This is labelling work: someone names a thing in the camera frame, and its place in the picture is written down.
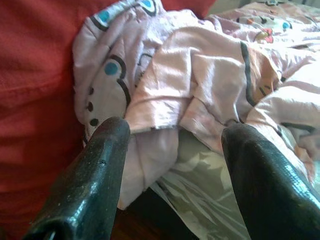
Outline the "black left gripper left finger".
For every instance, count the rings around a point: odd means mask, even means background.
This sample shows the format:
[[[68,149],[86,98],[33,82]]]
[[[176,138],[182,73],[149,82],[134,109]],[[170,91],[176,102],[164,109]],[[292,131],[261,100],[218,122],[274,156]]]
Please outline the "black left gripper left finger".
[[[54,182],[25,240],[108,240],[120,196],[130,127],[110,117]]]

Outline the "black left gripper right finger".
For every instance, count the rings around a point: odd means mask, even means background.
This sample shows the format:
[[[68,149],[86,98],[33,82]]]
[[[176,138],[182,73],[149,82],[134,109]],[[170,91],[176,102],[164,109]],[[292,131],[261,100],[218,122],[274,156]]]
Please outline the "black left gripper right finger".
[[[319,239],[320,195],[271,141],[235,123],[222,131],[221,143],[251,239]]]

